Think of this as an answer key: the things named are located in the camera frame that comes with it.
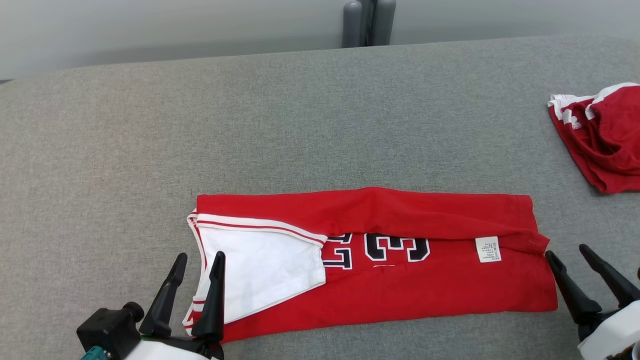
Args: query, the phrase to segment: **white wall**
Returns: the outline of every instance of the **white wall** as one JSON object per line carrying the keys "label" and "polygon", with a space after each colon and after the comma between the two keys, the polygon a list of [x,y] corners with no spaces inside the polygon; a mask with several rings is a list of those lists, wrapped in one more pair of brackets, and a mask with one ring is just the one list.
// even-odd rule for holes
{"label": "white wall", "polygon": [[[638,0],[397,0],[392,44],[601,32]],[[129,61],[340,46],[346,0],[0,0],[0,79]]]}

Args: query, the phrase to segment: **white clothing tag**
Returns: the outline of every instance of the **white clothing tag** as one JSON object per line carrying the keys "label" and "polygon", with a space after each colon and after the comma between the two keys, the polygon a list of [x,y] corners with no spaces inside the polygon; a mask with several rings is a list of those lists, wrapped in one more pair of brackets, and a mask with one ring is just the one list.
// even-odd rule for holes
{"label": "white clothing tag", "polygon": [[481,263],[492,263],[502,260],[497,236],[476,238],[476,249]]}

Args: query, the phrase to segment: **folded garment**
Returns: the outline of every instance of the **folded garment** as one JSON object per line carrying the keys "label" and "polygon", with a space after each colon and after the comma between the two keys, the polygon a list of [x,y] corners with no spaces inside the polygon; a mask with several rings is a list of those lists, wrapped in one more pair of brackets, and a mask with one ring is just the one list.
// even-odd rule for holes
{"label": "folded garment", "polygon": [[552,95],[549,113],[584,177],[602,193],[640,190],[640,85]]}
{"label": "folded garment", "polygon": [[202,256],[183,321],[202,315],[227,255],[225,341],[284,331],[498,311],[552,311],[556,286],[525,195],[386,188],[200,195]]}

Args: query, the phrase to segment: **red fabric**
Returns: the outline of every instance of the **red fabric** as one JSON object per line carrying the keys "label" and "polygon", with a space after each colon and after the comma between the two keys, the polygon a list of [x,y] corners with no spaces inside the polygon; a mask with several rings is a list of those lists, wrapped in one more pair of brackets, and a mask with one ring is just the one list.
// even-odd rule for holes
{"label": "red fabric", "polygon": [[602,193],[640,190],[640,86],[626,86],[591,105],[592,99],[561,109],[570,110],[582,126],[574,129],[549,108],[557,132],[587,181]]}
{"label": "red fabric", "polygon": [[[349,248],[352,269],[326,267],[326,284],[225,325],[225,341],[357,323],[499,311],[552,311],[556,286],[532,202],[522,195],[402,192],[386,188],[281,195],[201,195],[197,211],[265,218],[312,233],[353,234],[327,241],[323,261]],[[365,253],[365,233],[427,238],[429,255],[410,262],[411,240]],[[502,261],[480,263],[475,238],[498,236]],[[200,313],[193,313],[197,322]]]}

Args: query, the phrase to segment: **gray tablecloth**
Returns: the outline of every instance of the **gray tablecloth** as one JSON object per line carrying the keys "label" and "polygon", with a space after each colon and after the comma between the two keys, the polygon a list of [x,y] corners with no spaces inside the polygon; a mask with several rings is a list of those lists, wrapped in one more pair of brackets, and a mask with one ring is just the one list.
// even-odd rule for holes
{"label": "gray tablecloth", "polygon": [[[640,47],[516,38],[65,70],[0,85],[0,357],[74,359],[99,307],[145,309],[189,254],[200,193],[386,186],[531,194],[540,232],[583,289],[578,253],[629,278],[640,194],[601,196],[554,129],[550,94],[640,82]],[[459,289],[460,297],[465,296]],[[225,345],[228,359],[578,359],[566,307],[334,327]]]}

